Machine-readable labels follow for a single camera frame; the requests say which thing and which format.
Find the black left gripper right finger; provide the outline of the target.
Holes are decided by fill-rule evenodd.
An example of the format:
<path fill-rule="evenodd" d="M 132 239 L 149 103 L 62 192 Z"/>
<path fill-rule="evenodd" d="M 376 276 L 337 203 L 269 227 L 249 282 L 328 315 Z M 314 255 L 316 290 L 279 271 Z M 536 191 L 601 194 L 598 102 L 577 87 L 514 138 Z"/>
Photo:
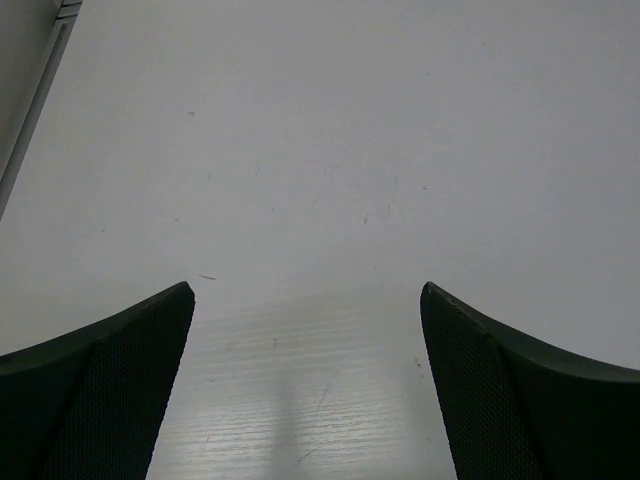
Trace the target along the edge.
<path fill-rule="evenodd" d="M 638 478 L 638 371 L 543 342 L 432 282 L 420 314 L 457 478 Z"/>

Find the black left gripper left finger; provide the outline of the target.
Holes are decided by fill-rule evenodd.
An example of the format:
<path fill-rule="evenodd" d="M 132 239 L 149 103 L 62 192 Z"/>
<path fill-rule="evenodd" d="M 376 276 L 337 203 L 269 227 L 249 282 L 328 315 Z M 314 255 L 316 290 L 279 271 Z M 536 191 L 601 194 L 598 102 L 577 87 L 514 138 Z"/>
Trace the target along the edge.
<path fill-rule="evenodd" d="M 182 281 L 2 356 L 2 478 L 145 478 L 194 310 Z"/>

